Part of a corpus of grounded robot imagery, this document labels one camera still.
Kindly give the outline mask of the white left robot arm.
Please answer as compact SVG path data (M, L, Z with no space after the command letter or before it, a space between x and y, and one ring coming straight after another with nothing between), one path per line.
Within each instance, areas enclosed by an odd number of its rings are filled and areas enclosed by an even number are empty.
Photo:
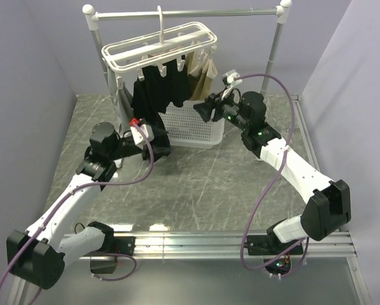
M72 180L52 206L24 232L13 231L6 240L8 272L48 290L60 279L66 266L92 252L131 256L118 245L111 226L89 223L80 233L64 238L67 228L94 197L114 186L116 160L141 155L150 164L169 150L157 141L166 130L144 119L132 119L127 134L120 136L114 125L101 122L93 127L90 145Z

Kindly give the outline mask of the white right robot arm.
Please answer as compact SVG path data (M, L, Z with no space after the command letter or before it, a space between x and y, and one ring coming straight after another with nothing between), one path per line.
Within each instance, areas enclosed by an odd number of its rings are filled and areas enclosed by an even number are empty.
M347 224L351 220L348 184L320 173L290 148L280 133L267 123L266 105L260 93L247 91L239 102L235 102L235 96L234 92L226 98L213 93L193 108L204 122L225 119L238 127L244 146L278 170L306 205L301 215L268 228L268 249L280 254L291 241L307 237L321 241Z

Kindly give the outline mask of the white clip hanger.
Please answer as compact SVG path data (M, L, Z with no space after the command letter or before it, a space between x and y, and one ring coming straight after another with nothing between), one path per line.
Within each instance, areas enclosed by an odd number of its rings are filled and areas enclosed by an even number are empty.
M107 68L107 85L111 95L122 88L122 75L136 72L144 79L143 68L155 66L161 77L167 75L166 63L176 61L176 68L182 71L185 60L182 56L192 52L214 49L217 36L201 22L188 22L166 28L165 20L173 17L197 17L200 11L163 11L160 6L156 11L129 13L99 13L93 20L145 19L156 17L159 30L150 34L110 43L102 47L101 54Z

